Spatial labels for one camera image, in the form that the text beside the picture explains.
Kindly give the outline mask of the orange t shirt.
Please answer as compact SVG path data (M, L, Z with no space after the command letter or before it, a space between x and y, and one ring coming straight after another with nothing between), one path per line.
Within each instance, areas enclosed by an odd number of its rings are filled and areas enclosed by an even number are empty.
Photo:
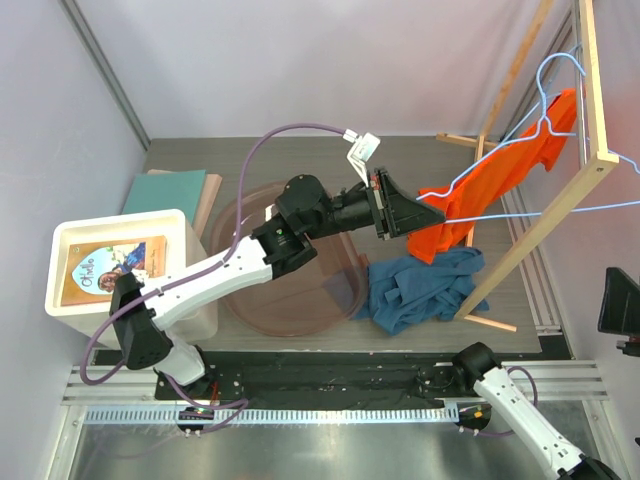
M498 149L452 185L421 189L420 199L442 210L447 222L411 234L409 254L432 262L437 254L460 243L473 229L473 219L524 181L534 167L551 171L576 121L576 91L565 89L556 96L548 105L547 117L548 121L531 125L516 143Z

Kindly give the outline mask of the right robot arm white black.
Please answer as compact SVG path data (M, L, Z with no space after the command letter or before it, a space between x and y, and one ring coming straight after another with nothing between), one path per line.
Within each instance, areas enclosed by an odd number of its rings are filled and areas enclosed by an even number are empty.
M606 269L598 331L625 336L623 354L639 355L639 282L618 267ZM515 386L494 352L476 342L453 359L451 380L457 391L478 394L497 411L533 454L547 479L616 479L602 461L567 440Z

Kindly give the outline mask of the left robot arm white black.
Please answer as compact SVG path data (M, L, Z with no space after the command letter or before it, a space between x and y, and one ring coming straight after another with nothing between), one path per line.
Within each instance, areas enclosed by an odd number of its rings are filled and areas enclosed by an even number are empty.
M445 213L405 193L379 168L348 191L330 196L312 175L291 179L275 212L247 236L180 273L146 283L127 273L115 283L110 315L130 370L153 368L190 398L205 397L213 375L201 351L172 332L184 315L253 285L295 272L313 260L316 239L372 226L381 239L440 225Z

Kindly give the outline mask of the light blue hanger orange shirt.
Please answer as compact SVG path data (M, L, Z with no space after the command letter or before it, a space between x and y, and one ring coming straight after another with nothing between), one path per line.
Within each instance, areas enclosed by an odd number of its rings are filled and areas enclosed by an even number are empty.
M479 164L484 162L495 152L506 148L512 144L522 143L534 139L539 134L538 124L547 117L548 103L555 101L561 92L555 94L547 94L542 97L520 120L519 122L504 136L504 138L494 147L490 147L487 153L484 153L482 157L474 162ZM521 130L523 126L534 125L534 132L532 134L526 134L523 137L516 137L516 133Z

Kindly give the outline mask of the blue t shirt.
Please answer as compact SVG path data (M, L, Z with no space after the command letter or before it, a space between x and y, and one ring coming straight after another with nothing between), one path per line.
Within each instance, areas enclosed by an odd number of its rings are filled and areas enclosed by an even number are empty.
M439 253L430 264L410 255L373 263L367 298L354 318L370 319L391 336L432 318L451 321L484 266L483 253L469 247Z

